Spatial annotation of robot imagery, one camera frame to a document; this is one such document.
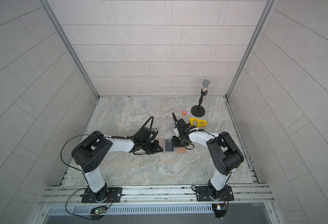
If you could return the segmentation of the brown leather card holder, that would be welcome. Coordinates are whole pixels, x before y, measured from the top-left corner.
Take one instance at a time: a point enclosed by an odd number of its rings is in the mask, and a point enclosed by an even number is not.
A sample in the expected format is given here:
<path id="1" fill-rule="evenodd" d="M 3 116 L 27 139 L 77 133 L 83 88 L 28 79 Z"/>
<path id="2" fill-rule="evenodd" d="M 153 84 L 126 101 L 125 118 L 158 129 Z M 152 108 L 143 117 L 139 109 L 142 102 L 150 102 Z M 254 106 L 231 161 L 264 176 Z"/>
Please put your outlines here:
<path id="1" fill-rule="evenodd" d="M 165 139 L 162 140 L 162 148 L 164 150 L 164 141 Z M 178 154 L 183 154 L 183 153 L 186 153 L 187 152 L 187 149 L 185 147 L 174 147 L 174 151 L 172 153 L 178 153 Z"/>

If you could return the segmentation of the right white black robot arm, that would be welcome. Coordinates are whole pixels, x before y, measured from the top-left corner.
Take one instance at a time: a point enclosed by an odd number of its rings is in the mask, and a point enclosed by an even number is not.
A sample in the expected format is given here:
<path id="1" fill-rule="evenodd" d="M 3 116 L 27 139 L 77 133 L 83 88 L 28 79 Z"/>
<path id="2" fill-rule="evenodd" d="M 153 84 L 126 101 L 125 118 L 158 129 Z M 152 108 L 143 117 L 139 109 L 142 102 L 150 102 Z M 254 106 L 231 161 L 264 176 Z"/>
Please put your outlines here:
<path id="1" fill-rule="evenodd" d="M 228 181 L 243 162 L 244 156 L 228 132 L 209 133 L 206 130 L 185 123 L 173 115 L 173 147 L 195 148 L 194 143 L 207 147 L 215 172 L 208 181 L 208 195 L 213 201 L 233 201 L 234 196 Z"/>

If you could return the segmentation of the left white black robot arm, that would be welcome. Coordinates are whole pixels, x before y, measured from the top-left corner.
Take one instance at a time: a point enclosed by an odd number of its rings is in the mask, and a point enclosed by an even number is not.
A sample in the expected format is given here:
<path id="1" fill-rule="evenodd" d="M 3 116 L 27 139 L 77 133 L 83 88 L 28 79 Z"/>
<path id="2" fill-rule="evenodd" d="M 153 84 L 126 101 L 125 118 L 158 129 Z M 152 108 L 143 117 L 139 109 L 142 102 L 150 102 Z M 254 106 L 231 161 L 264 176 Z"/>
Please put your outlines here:
<path id="1" fill-rule="evenodd" d="M 162 153 L 164 150 L 156 140 L 157 132 L 144 127 L 131 138 L 121 136 L 106 136 L 100 131 L 94 131 L 87 136 L 71 153 L 72 158 L 87 181 L 86 194 L 83 201 L 103 202 L 109 196 L 108 186 L 104 181 L 100 164 L 109 152 L 126 152 L 139 155 L 142 150 L 145 155 Z"/>

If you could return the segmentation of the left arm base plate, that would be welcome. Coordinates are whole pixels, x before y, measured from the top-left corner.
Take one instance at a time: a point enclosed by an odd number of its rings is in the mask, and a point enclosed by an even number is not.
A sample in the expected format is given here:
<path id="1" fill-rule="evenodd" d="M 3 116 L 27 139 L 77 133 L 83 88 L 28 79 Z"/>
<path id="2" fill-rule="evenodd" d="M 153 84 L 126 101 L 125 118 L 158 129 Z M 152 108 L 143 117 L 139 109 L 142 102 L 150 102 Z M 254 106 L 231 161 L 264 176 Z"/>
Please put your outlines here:
<path id="1" fill-rule="evenodd" d="M 92 192 L 90 188 L 86 188 L 85 192 L 81 194 L 82 203 L 118 203 L 122 196 L 121 187 L 105 187 L 97 193 Z"/>

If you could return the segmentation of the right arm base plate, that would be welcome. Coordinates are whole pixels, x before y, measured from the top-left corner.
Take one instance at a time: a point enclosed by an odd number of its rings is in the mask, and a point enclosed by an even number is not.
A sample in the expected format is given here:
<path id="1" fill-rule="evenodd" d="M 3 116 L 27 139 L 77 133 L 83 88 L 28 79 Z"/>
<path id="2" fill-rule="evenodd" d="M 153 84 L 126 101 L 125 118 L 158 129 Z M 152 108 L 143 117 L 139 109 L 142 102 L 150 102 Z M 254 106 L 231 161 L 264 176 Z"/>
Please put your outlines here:
<path id="1" fill-rule="evenodd" d="M 223 189 L 217 191 L 214 187 L 211 186 L 192 185 L 192 190 L 196 193 L 198 202 L 234 201 L 234 194 L 231 186 L 226 186 Z"/>

